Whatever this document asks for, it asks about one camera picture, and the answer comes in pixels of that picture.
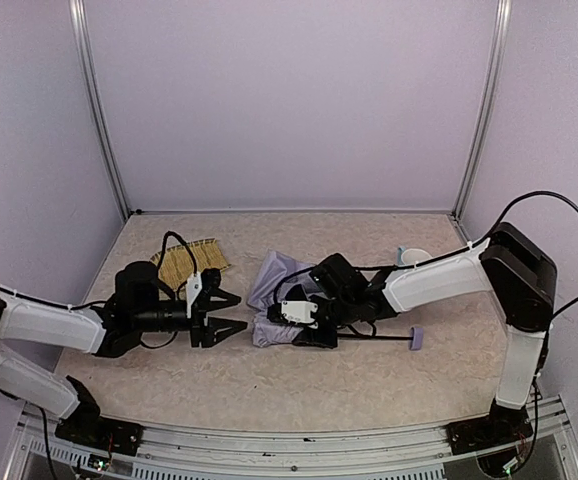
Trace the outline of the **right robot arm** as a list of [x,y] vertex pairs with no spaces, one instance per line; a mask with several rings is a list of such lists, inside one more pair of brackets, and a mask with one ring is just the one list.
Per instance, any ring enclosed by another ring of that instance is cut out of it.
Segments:
[[527,403],[554,314],[557,268],[548,255],[502,222],[454,252],[375,267],[372,278],[366,278],[366,271],[332,254],[305,271],[319,293],[293,287],[287,297],[274,299],[268,316],[301,327],[299,339],[307,345],[334,348],[338,330],[356,322],[375,323],[439,301],[486,293],[505,323],[502,371],[487,414],[447,425],[451,451],[466,454],[536,434]]

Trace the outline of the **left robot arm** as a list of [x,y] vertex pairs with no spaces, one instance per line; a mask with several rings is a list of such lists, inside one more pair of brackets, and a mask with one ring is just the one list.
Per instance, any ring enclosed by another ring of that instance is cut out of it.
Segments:
[[115,291],[102,304],[70,306],[34,299],[0,285],[0,391],[55,415],[56,435],[103,448],[138,437],[141,427],[105,418],[93,395],[77,379],[60,377],[5,346],[23,340],[119,358],[141,346],[146,333],[186,332],[194,348],[211,348],[244,331],[246,322],[214,317],[236,306],[239,296],[221,289],[221,273],[192,274],[178,299],[148,261],[127,265]]

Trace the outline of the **lilac folding umbrella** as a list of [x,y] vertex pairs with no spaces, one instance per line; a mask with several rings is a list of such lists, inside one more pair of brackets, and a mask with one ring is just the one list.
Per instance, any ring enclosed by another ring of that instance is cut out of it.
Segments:
[[423,332],[418,327],[411,328],[404,336],[377,333],[377,322],[397,316],[381,291],[389,272],[387,268],[379,269],[377,275],[369,280],[361,268],[351,265],[340,253],[334,253],[320,263],[311,265],[278,251],[268,252],[247,300],[247,305],[255,310],[253,345],[260,348],[289,345],[303,329],[308,328],[272,323],[267,318],[267,310],[274,303],[288,300],[288,291],[294,285],[311,284],[314,294],[309,302],[313,302],[314,295],[319,295],[363,306],[359,321],[342,328],[333,328],[337,331],[338,343],[341,339],[403,341],[412,351],[421,349]]

